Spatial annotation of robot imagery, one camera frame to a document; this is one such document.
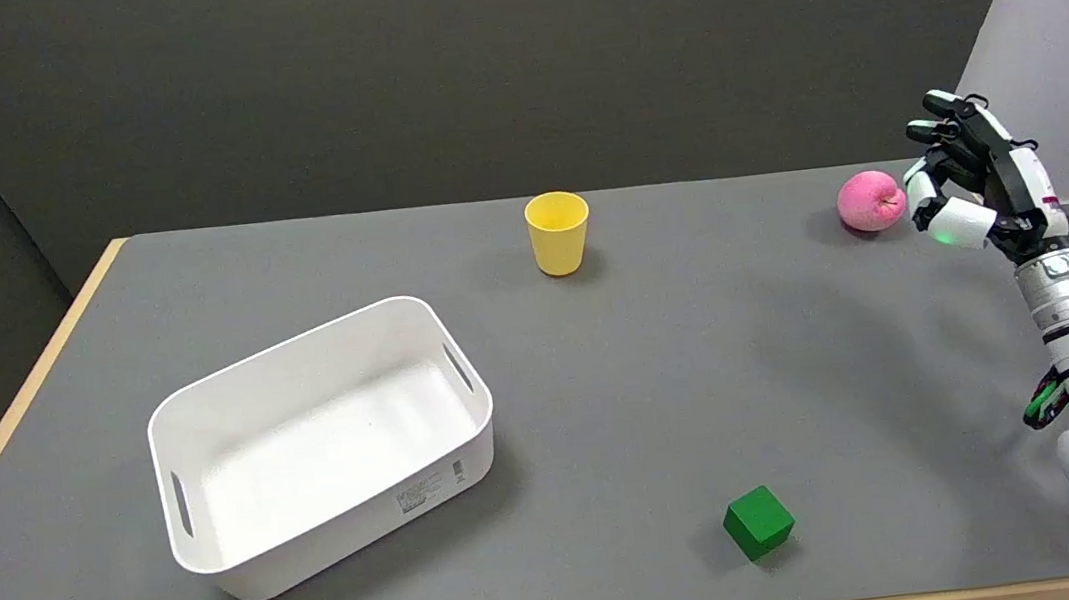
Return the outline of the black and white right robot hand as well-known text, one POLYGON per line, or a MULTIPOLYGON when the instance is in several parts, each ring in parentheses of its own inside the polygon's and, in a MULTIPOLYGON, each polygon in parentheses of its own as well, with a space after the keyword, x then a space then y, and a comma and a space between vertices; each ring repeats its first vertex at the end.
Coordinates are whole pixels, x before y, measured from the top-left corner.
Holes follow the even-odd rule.
POLYGON ((979 94, 928 92, 929 118, 905 128, 926 150, 901 180, 918 232, 957 248, 989 245, 1018 266, 1066 249, 1069 219, 1037 141, 1013 139, 979 94))

